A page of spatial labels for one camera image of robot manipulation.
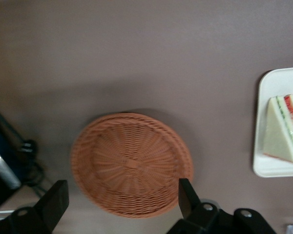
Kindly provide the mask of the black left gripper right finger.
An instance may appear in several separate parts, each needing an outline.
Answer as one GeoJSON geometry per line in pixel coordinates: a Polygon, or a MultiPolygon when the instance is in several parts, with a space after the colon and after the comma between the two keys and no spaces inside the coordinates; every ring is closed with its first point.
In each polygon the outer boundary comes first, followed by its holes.
{"type": "Polygon", "coordinates": [[[212,234],[219,210],[210,202],[202,202],[187,178],[179,179],[178,203],[182,219],[168,231],[169,234],[212,234]]]}

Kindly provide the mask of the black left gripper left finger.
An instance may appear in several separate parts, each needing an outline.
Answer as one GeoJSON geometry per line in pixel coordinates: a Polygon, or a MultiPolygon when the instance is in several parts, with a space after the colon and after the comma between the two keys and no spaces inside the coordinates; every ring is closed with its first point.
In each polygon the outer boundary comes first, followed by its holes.
{"type": "Polygon", "coordinates": [[[7,234],[51,234],[69,206],[68,183],[58,180],[33,207],[23,207],[7,218],[7,234]]]}

